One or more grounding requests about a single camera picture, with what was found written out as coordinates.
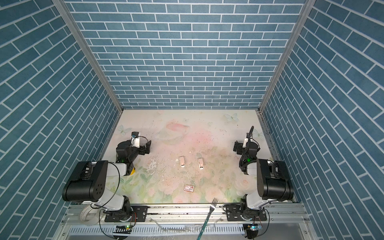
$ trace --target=brick wall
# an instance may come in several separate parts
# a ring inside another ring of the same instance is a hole
[[[384,239],[383,13],[317,0],[265,109],[322,239]]]
[[[66,1],[126,109],[256,109],[303,2]]]
[[[118,113],[51,0],[0,6],[0,239],[49,239]]]

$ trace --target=tape roll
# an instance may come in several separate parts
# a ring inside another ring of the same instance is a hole
[[[79,221],[86,225],[86,226],[93,226],[95,225],[96,223],[99,222],[99,212],[102,210],[102,209],[97,209],[96,210],[96,214],[93,218],[91,218],[90,220],[87,221],[87,215],[90,211],[92,210],[96,210],[96,209],[93,209],[91,207],[91,205],[87,205],[82,211],[81,213],[79,214]]]

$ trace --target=floral tabletop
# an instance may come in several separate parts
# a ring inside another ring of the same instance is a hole
[[[271,159],[256,112],[253,110],[124,110],[103,160],[116,159],[118,143],[132,131],[152,141],[151,153],[139,155],[131,176],[122,176],[117,191],[133,204],[239,202],[257,190],[256,177],[238,167],[240,155],[233,151],[254,126],[253,138],[260,144],[258,157]],[[180,166],[184,156],[185,167]],[[204,161],[200,169],[198,158]],[[118,177],[107,177],[115,191]],[[184,191],[184,185],[194,192]]]

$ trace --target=fork handle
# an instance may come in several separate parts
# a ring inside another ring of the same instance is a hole
[[[208,216],[207,216],[207,219],[205,220],[204,225],[203,225],[203,227],[201,228],[201,231],[200,231],[200,233],[199,233],[199,236],[197,237],[197,240],[200,240],[201,236],[203,235],[203,232],[204,232],[204,230],[205,230],[205,227],[207,226],[209,217],[211,216],[211,213],[212,213],[212,212],[213,212],[213,211],[211,211],[211,210],[209,211]]]

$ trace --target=red and white box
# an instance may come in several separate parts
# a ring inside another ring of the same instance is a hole
[[[193,190],[195,189],[195,187],[194,186],[192,186],[192,185],[185,185],[184,186],[184,191],[187,191],[187,192],[193,192]]]

